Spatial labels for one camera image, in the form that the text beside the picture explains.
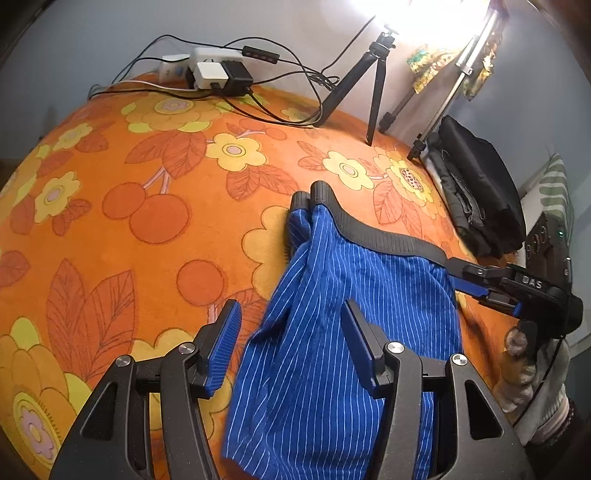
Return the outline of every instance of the white power adapter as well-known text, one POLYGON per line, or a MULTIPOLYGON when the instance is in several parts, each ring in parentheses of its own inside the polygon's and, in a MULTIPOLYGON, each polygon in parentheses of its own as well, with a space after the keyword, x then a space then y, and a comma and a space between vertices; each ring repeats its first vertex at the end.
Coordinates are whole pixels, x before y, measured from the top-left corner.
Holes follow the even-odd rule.
POLYGON ((159 84, 183 80, 189 66, 189 58, 190 56, 186 53, 162 55, 162 60, 167 61, 161 61, 158 65, 159 84))
POLYGON ((218 83, 220 88, 224 88, 228 81, 228 74, 222 64, 213 61, 197 62, 193 76, 195 77, 195 88, 202 90, 210 89, 212 83, 218 83))

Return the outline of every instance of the silver light stand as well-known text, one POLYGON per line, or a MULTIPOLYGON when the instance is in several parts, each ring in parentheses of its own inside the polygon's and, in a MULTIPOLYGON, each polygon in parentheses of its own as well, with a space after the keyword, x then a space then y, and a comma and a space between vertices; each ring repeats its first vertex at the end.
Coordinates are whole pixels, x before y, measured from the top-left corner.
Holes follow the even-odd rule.
POLYGON ((480 55, 480 52, 486 45, 488 37, 490 36, 492 30, 495 28, 495 24, 497 20, 499 20, 500 16, 501 13, 495 8, 490 8, 486 13, 483 22, 484 27, 482 31, 472 38, 470 43, 466 46, 466 48, 464 48, 464 50, 457 59, 456 66, 460 69, 460 75, 457 78, 456 83, 447 95, 441 107, 439 107, 439 110, 437 110, 437 113, 433 116, 433 118, 427 125, 427 128, 417 136, 417 139, 414 141, 413 147, 410 149, 410 152, 408 153, 408 160, 420 158, 421 153, 425 150, 425 148, 427 148, 425 140, 433 132, 435 127, 439 124, 441 118, 445 114, 450 103, 456 97, 457 93, 462 87, 462 84, 470 75, 472 75, 472 66, 474 65, 474 63, 480 55))

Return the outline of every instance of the bright light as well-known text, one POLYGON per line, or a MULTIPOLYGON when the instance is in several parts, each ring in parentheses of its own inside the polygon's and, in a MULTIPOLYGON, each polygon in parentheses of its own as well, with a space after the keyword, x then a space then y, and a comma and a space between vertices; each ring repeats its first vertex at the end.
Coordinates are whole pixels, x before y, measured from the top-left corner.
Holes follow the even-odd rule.
POLYGON ((395 30, 401 41, 463 48, 482 25, 490 0, 350 0, 366 16, 395 30))

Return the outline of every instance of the orange bedspread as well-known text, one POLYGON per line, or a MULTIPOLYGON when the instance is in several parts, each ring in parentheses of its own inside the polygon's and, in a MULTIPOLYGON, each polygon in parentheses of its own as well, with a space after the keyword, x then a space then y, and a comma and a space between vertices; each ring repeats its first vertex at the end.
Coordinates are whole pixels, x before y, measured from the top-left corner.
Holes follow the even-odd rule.
MULTIPOLYGON (((311 111, 293 95, 256 94, 290 119, 311 111)), ((474 260, 407 147, 380 134, 369 147, 364 136, 365 125, 340 112, 322 129, 295 129, 219 99, 145 92, 91 100, 39 142, 0 193, 0 424, 40 478, 118 355, 163 355, 227 298, 242 303, 242 331, 223 387, 201 410, 221 476, 239 475, 219 459, 226 409, 243 346, 288 261, 291 194, 315 180, 362 222, 474 260)), ((465 351, 492 384, 513 320, 458 300, 465 351)))

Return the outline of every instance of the human hand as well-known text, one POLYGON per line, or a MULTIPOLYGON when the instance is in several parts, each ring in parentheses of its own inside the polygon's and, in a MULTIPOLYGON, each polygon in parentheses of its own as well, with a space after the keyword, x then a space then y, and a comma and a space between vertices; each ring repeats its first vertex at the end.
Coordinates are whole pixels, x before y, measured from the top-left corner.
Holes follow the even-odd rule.
POLYGON ((515 327, 505 336, 505 350, 500 361, 501 379, 494 386, 493 395, 509 421, 514 424, 522 445, 530 440, 542 443, 560 427, 568 415, 569 401, 564 390, 564 380, 569 368, 570 354, 565 342, 561 343, 554 365, 543 381, 558 342, 559 340, 553 339, 543 345, 533 363, 525 356, 527 337, 524 333, 515 327))

